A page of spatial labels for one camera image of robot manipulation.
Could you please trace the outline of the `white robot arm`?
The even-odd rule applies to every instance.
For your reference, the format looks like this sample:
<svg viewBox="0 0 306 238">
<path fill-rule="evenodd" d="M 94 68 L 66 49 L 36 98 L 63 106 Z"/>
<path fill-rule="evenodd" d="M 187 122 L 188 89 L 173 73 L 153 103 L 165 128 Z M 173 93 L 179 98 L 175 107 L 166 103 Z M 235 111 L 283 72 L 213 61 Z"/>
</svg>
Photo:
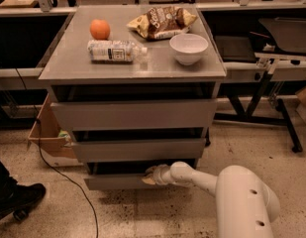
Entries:
<svg viewBox="0 0 306 238">
<path fill-rule="evenodd" d="M 271 223 L 279 216 L 279 199 L 247 168 L 228 166 L 212 176 L 175 162 L 148 168 L 142 181 L 150 185 L 194 185 L 213 195 L 219 238 L 274 238 Z"/>
</svg>

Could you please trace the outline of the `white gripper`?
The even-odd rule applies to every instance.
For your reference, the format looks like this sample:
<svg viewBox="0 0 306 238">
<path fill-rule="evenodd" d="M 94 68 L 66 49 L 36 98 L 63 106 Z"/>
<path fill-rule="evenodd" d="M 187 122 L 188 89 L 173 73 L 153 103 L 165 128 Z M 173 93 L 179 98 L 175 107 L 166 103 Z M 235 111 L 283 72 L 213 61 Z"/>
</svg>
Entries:
<svg viewBox="0 0 306 238">
<path fill-rule="evenodd" d="M 159 165 L 148 168 L 142 177 L 142 181 L 150 185 L 167 185 L 173 183 L 174 179 L 170 172 L 170 166 Z"/>
</svg>

